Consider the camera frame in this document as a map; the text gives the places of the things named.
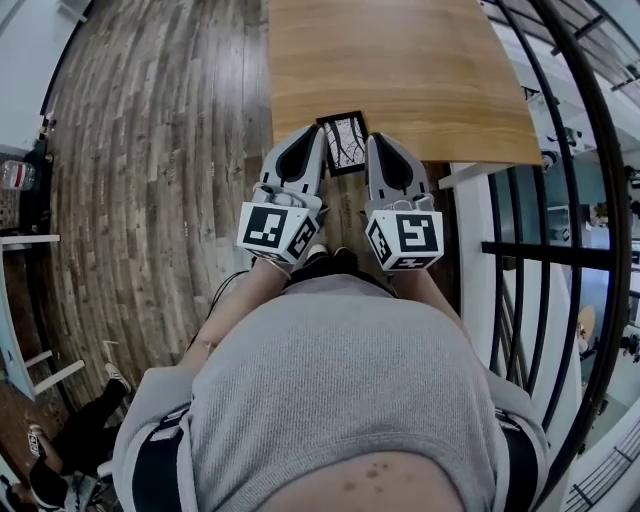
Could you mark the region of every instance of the gray sweater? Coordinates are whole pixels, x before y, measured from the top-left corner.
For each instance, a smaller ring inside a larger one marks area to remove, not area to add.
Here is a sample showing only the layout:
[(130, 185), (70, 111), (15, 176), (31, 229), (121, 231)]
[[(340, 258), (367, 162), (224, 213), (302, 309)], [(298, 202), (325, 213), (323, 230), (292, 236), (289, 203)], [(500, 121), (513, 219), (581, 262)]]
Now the gray sweater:
[(146, 372), (114, 454), (125, 511), (135, 510), (140, 445), (189, 401), (178, 452), (186, 511), (254, 510), (302, 475), (376, 451), (427, 457), (465, 510), (501, 510), (508, 459), (496, 407), (520, 418), (546, 457), (529, 396), (485, 371), (450, 319), (350, 276), (300, 283), (261, 306), (197, 376)]

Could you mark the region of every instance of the black metal railing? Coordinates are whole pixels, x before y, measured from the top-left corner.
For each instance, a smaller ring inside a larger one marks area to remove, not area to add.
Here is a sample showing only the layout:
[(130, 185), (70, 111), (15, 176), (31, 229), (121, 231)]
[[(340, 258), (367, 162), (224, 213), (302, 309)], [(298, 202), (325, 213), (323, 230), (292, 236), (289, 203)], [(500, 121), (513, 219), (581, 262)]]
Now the black metal railing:
[[(572, 0), (554, 0), (554, 4), (562, 9), (564, 21), (593, 69), (612, 81), (612, 91), (623, 89), (625, 94), (640, 105), (640, 47), (596, 0), (584, 2), (596, 13), (595, 16), (578, 9)], [(481, 4), (491, 21), (510, 25), (496, 0), (481, 0)], [(551, 54), (559, 55), (555, 39), (535, 9), (530, 7), (528, 0), (506, 0), (506, 5), (525, 33), (550, 44), (553, 48)], [(607, 29), (615, 32), (623, 44), (611, 37)]]
[(505, 361), (509, 361), (509, 358), (512, 357), (511, 348), (513, 347), (516, 350), (515, 372), (513, 372), (513, 378), (511, 380), (521, 388), (526, 389), (528, 379), (527, 362), (524, 356), (524, 351), (522, 350), (522, 344), (516, 346), (513, 342), (515, 315), (512, 303), (509, 289), (505, 284), (502, 288), (502, 328), (500, 330), (500, 346), (502, 347), (502, 352), (505, 355)]
[(567, 66), (573, 75), (578, 91), (582, 97), (585, 109), (591, 123), (597, 145), (602, 179), (607, 202), (609, 217), (609, 249), (589, 249), (582, 247), (581, 227), (579, 224), (579, 200), (576, 173), (569, 143), (564, 136), (565, 128), (558, 106), (549, 86), (545, 73), (532, 50), (519, 20), (512, 10), (505, 4), (505, 0), (492, 0), (502, 12), (505, 22), (514, 30), (523, 50), (525, 51), (535, 76), (539, 83), (539, 90), (547, 103), (553, 127), (558, 135), (558, 144), (562, 156), (564, 178), (567, 186), (570, 246), (555, 246), (549, 243), (549, 225), (547, 219), (546, 195), (542, 170), (534, 167), (534, 182), (537, 192), (537, 208), (540, 224), (540, 244), (523, 243), (522, 215), (520, 212), (520, 194), (518, 191), (517, 171), (509, 169), (509, 195), (514, 219), (514, 241), (505, 242), (502, 239), (498, 193), (495, 175), (489, 176), (489, 191), (492, 201), (494, 235), (493, 242), (484, 242), (482, 250), (496, 256), (496, 299), (494, 334), (490, 368), (497, 369), (497, 358), (500, 344), (500, 329), (502, 329), (502, 290), (505, 257), (515, 258), (516, 290), (513, 335), (511, 349), (507, 363), (506, 378), (512, 379), (516, 356), (521, 344), (520, 329), (522, 325), (522, 297), (524, 293), (524, 260), (538, 260), (541, 264), (540, 306), (538, 314), (538, 328), (535, 347), (531, 361), (531, 368), (527, 376), (525, 389), (532, 394), (539, 373), (541, 355), (545, 342), (547, 314), (549, 308), (550, 264), (565, 264), (571, 267), (570, 303), (567, 329), (565, 332), (562, 356), (559, 369), (546, 413), (543, 426), (547, 429), (556, 414), (558, 400), (564, 388), (572, 350), (575, 343), (578, 310), (580, 306), (580, 292), (583, 268), (596, 268), (608, 271), (609, 283), (607, 289), (606, 306), (600, 333), (601, 343), (595, 356), (593, 370), (589, 383), (583, 394), (582, 403), (573, 420), (564, 443), (554, 459), (549, 471), (547, 485), (540, 497), (541, 503), (558, 484), (564, 473), (582, 446), (589, 432), (594, 416), (599, 409), (605, 394), (611, 374), (613, 372), (622, 330), (626, 324), (627, 300), (629, 297), (629, 278), (631, 268), (631, 239), (629, 233), (629, 202), (626, 192), (626, 180), (623, 171), (622, 157), (619, 150), (615, 128), (609, 110), (602, 96), (583, 51), (578, 45), (574, 31), (570, 30), (557, 9), (550, 0), (530, 0), (530, 5), (541, 23), (553, 38), (554, 45), (564, 56)]
[(604, 460), (580, 482), (573, 484), (564, 512), (586, 512), (609, 492), (640, 456), (640, 420)]

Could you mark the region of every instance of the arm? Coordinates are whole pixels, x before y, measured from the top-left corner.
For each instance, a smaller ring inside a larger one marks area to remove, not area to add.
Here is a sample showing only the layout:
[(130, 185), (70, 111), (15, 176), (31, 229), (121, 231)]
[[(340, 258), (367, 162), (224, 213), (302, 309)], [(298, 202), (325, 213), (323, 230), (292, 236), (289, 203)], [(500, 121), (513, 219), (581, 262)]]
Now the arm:
[(38, 436), (38, 441), (40, 441), (40, 444), (44, 449), (44, 453), (47, 456), (44, 463), (47, 465), (47, 467), (49, 467), (49, 469), (60, 474), (62, 472), (62, 466), (63, 466), (63, 462), (62, 462), (62, 459), (60, 458), (60, 455), (58, 455), (58, 452), (53, 447), (53, 445), (51, 444), (51, 441), (49, 441), (49, 438), (44, 433), (39, 432), (36, 435)]
[(462, 323), (462, 319), (444, 298), (429, 272), (424, 269), (398, 272), (393, 277), (393, 285), (401, 299), (422, 302), (447, 315), (471, 342), (471, 337)]
[(258, 259), (249, 274), (207, 318), (178, 366), (199, 371), (211, 348), (254, 309), (280, 295), (286, 281), (283, 272), (268, 261)]

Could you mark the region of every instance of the skin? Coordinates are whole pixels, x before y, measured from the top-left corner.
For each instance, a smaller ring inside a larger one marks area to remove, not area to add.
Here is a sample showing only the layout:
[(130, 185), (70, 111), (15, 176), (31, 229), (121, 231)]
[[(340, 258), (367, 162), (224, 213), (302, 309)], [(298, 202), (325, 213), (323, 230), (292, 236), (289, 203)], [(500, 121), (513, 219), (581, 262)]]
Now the skin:
[[(200, 329), (180, 367), (199, 371), (212, 348), (249, 313), (278, 297), (287, 277), (266, 260), (258, 260), (231, 294)], [(437, 285), (422, 270), (396, 274), (399, 298), (427, 304), (449, 317), (467, 340), (460, 317)], [(272, 495), (264, 512), (377, 512), (383, 510), (462, 511), (457, 491), (446, 474), (425, 457), (400, 452), (378, 452), (321, 468), (298, 478)]]
[(47, 456), (47, 458), (44, 460), (44, 463), (52, 471), (55, 471), (56, 473), (60, 474), (62, 472), (62, 466), (63, 466), (63, 462), (62, 462), (62, 459), (60, 458), (60, 455), (58, 455), (58, 452), (53, 447), (53, 445), (51, 444), (51, 441), (46, 436), (46, 434), (44, 434), (44, 432), (36, 432), (36, 436), (38, 436), (38, 441), (40, 441), (40, 444), (44, 449), (44, 453)]
[(20, 498), (21, 503), (37, 505), (36, 500), (31, 494), (31, 489), (29, 489), (24, 484), (13, 484), (11, 486), (11, 491), (14, 492), (18, 498)]

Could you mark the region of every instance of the black strap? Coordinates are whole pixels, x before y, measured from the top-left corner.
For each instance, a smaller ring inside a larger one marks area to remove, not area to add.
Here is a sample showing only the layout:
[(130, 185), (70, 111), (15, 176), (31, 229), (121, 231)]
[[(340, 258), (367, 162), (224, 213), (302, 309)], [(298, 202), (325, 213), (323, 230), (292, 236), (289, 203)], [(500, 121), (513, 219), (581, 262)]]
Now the black strap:
[(498, 415), (509, 449), (509, 492), (505, 512), (526, 512), (538, 486), (538, 458), (529, 436), (507, 415)]
[(180, 419), (189, 410), (166, 416), (151, 432), (138, 452), (132, 492), (136, 512), (179, 512), (178, 446), (183, 432)]

